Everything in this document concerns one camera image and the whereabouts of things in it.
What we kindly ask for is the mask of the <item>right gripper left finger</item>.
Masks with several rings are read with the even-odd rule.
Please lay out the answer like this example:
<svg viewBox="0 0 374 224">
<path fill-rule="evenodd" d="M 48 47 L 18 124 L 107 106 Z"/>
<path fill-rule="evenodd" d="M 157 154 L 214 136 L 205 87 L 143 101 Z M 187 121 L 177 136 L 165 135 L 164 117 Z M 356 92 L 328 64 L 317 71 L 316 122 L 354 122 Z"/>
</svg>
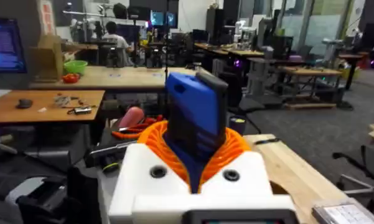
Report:
<svg viewBox="0 0 374 224">
<path fill-rule="evenodd" d="M 167 124 L 150 125 L 127 147 L 108 209 L 111 223 L 172 223 L 138 209 L 147 205 L 151 212 L 166 198 L 190 195 L 187 169 L 163 138 Z"/>
</svg>

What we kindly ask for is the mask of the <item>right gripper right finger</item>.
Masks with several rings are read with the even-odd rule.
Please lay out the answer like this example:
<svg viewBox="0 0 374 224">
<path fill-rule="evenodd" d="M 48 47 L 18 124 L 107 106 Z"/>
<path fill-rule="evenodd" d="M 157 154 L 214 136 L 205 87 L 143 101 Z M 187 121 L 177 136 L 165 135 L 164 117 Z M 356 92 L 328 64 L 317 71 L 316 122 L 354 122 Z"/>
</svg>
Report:
<svg viewBox="0 0 374 224">
<path fill-rule="evenodd" d="M 252 150 L 235 130 L 226 128 L 225 142 L 205 165 L 199 182 L 199 193 L 214 195 L 271 194 L 263 157 Z"/>
</svg>

